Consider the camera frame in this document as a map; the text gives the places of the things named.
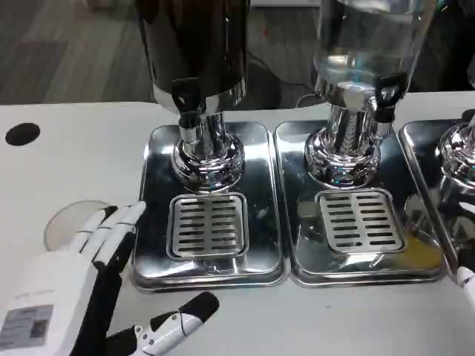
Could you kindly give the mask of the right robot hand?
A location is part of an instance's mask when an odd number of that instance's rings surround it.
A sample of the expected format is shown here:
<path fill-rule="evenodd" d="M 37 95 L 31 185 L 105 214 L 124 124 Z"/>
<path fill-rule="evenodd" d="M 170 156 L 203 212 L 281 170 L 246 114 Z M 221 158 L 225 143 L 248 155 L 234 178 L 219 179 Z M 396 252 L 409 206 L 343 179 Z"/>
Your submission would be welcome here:
<path fill-rule="evenodd" d="M 475 274 L 472 270 L 465 266 L 460 266 L 457 269 L 457 282 L 459 286 L 465 293 L 468 301 L 474 307 L 475 302 L 475 291 L 474 291 L 474 283 L 475 283 Z"/>

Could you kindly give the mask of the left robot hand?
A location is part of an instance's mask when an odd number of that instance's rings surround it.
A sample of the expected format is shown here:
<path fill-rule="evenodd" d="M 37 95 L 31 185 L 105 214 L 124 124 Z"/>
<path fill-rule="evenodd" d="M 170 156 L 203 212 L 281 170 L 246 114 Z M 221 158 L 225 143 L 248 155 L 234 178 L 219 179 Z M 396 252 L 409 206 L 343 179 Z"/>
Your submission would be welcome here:
<path fill-rule="evenodd" d="M 145 208 L 100 209 L 68 245 L 25 263 L 1 310 L 3 355 L 164 355 L 217 312 L 219 300 L 204 291 L 145 325 L 109 333 Z"/>

